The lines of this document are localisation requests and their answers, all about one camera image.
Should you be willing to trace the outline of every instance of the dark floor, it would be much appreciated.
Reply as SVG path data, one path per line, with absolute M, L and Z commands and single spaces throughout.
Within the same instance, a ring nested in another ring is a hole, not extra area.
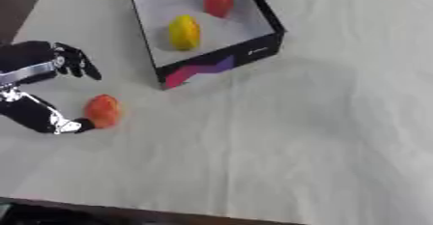
M 0 0 L 0 42 L 10 42 L 38 0 Z

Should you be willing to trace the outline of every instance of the red apple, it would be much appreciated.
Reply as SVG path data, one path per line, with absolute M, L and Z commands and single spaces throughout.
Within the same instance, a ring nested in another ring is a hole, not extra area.
M 99 95 L 89 100 L 84 107 L 84 114 L 95 124 L 96 128 L 107 128 L 119 122 L 122 111 L 116 98 Z

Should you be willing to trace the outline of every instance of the robotic hand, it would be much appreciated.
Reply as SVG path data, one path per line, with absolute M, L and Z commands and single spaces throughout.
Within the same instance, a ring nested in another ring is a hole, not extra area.
M 17 88 L 69 71 L 76 77 L 84 73 L 101 80 L 89 58 L 69 45 L 22 42 L 0 46 L 0 114 L 41 133 L 80 133 L 95 128 L 85 118 L 65 119 L 52 104 Z

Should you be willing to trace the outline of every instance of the black box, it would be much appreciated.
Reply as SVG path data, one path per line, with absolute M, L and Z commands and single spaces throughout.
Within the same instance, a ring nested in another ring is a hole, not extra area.
M 163 89 L 275 55 L 281 46 L 285 29 L 265 0 L 234 0 L 226 18 L 206 14 L 202 1 L 132 0 Z M 196 49 L 177 51 L 168 41 L 168 24 L 179 14 L 200 24 Z

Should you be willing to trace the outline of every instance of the table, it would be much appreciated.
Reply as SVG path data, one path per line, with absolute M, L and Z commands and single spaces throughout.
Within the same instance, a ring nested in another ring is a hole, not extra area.
M 155 88 L 130 0 L 40 0 L 15 41 L 81 47 L 103 82 L 26 87 L 113 129 L 36 134 L 0 119 L 0 196 L 308 224 L 431 224 L 433 0 L 268 0 L 278 56 Z

